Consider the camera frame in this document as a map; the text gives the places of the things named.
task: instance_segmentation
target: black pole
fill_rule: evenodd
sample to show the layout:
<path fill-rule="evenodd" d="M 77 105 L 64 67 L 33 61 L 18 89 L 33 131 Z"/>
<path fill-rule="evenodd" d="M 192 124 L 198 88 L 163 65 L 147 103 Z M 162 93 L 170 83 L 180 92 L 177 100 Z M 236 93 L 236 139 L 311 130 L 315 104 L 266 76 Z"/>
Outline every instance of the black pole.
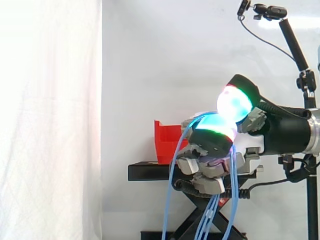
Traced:
<path fill-rule="evenodd" d="M 311 71 L 308 69 L 309 66 L 288 19 L 281 20 L 279 25 L 299 71 L 303 72 L 302 75 L 304 75 L 306 78 L 305 81 L 302 81 L 304 84 L 300 86 L 301 90 L 303 91 L 304 108 L 316 108 L 316 98 L 314 93 L 316 89 L 316 83 L 314 80 L 314 75 L 312 75 Z M 316 166 L 316 158 L 314 156 L 310 157 L 308 164 L 310 166 Z M 306 179 L 308 239 L 319 240 L 317 168 L 312 167 L 310 171 L 311 173 Z"/>
<path fill-rule="evenodd" d="M 292 31 L 288 19 L 281 20 L 279 22 L 279 25 L 299 71 L 301 72 L 308 69 L 309 66 L 307 64 L 304 54 L 302 53 L 302 50 L 296 39 L 294 31 Z"/>
<path fill-rule="evenodd" d="M 308 97 L 304 100 L 305 108 L 315 108 L 316 99 Z M 310 166 L 317 165 L 317 159 L 312 156 L 309 159 Z M 307 213 L 308 213 L 308 239 L 319 239 L 319 226 L 318 226 L 318 186 L 317 186 L 317 168 L 312 167 L 311 173 L 306 179 L 306 194 L 307 194 Z"/>

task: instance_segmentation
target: black cap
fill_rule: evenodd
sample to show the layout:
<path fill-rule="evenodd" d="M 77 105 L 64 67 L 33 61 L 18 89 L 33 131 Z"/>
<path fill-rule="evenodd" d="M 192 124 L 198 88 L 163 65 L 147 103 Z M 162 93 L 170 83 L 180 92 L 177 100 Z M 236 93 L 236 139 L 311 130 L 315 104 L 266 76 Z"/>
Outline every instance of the black cap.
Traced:
<path fill-rule="evenodd" d="M 261 98 L 258 87 L 245 76 L 240 74 L 234 75 L 233 78 L 228 82 L 228 85 L 233 85 L 237 89 L 240 89 L 242 92 L 244 92 L 244 94 L 247 95 L 252 103 L 252 109 L 254 109 L 260 102 Z"/>
<path fill-rule="evenodd" d="M 190 138 L 190 144 L 196 144 L 208 152 L 209 157 L 224 158 L 229 154 L 233 142 L 224 134 L 208 130 L 195 129 Z"/>

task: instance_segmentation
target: black metal frame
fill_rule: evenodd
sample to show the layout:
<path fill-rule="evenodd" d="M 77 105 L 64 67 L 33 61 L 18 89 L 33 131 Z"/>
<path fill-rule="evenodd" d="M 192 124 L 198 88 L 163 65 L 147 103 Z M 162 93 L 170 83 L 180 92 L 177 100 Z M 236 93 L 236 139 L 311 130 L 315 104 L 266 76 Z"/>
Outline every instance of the black metal frame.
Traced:
<path fill-rule="evenodd" d="M 252 175 L 238 176 L 239 188 L 248 180 L 255 179 L 257 173 Z M 175 179 L 191 179 L 190 176 L 184 175 L 180 169 L 175 166 Z M 128 181 L 161 181 L 169 179 L 169 165 L 159 165 L 156 162 L 138 162 L 128 166 Z M 225 186 L 230 186 L 230 178 L 224 179 Z M 185 221 L 176 229 L 175 232 L 167 232 L 167 240 L 193 240 L 195 233 L 202 217 L 202 214 L 208 204 L 208 199 L 199 198 L 193 195 L 185 194 L 195 205 L 193 212 Z M 217 212 L 213 218 L 213 224 L 224 233 L 227 229 L 229 220 L 220 212 L 221 208 L 228 202 L 228 199 L 220 199 Z M 210 233 L 208 239 L 222 239 L 221 233 Z M 158 231 L 141 231 L 141 240 L 160 240 L 161 232 Z M 236 227 L 232 226 L 229 240 L 247 240 L 246 234 L 241 233 Z"/>
<path fill-rule="evenodd" d="M 317 85 L 315 74 L 312 70 L 308 69 L 309 66 L 288 19 L 281 20 L 279 26 L 295 60 L 296 66 L 300 71 L 296 83 L 297 87 L 303 92 L 304 108 L 316 108 L 315 90 Z M 310 157 L 309 165 L 316 166 L 316 164 L 317 159 L 314 156 Z M 313 167 L 311 171 L 312 172 L 306 179 L 308 239 L 319 240 L 317 168 Z"/>

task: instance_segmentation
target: silver cylinder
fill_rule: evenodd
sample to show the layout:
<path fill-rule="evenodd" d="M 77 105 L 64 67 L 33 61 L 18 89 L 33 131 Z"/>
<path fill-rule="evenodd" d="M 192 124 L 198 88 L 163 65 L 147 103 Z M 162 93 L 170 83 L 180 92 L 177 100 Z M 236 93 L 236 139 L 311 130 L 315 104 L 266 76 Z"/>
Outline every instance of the silver cylinder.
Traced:
<path fill-rule="evenodd" d="M 309 109 L 311 117 L 308 119 L 310 126 L 310 141 L 303 153 L 318 156 L 320 153 L 320 109 Z"/>

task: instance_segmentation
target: white wall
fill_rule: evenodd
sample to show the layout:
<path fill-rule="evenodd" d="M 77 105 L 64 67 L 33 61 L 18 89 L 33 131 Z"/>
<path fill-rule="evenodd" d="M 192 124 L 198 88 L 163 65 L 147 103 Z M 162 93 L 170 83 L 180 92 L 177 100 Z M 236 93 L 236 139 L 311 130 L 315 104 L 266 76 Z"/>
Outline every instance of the white wall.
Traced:
<path fill-rule="evenodd" d="M 318 0 L 262 2 L 285 6 L 292 17 L 320 13 Z M 241 27 L 239 4 L 240 0 L 103 2 L 104 239 L 138 240 L 141 230 L 162 228 L 167 182 L 127 181 L 127 165 L 156 160 L 153 120 L 179 124 L 195 112 L 214 110 L 218 93 L 236 73 L 249 77 L 278 104 L 303 105 L 294 62 Z M 288 50 L 279 29 L 263 29 L 252 13 L 246 15 L 252 31 Z M 320 24 L 295 32 L 316 70 Z M 264 158 L 263 164 L 265 172 L 257 181 L 284 177 L 276 156 Z M 173 230 L 193 205 L 175 193 L 171 206 Z M 229 206 L 223 209 L 226 215 L 229 211 Z M 255 189 L 251 200 L 239 202 L 235 225 L 251 240 L 307 239 L 305 183 Z"/>

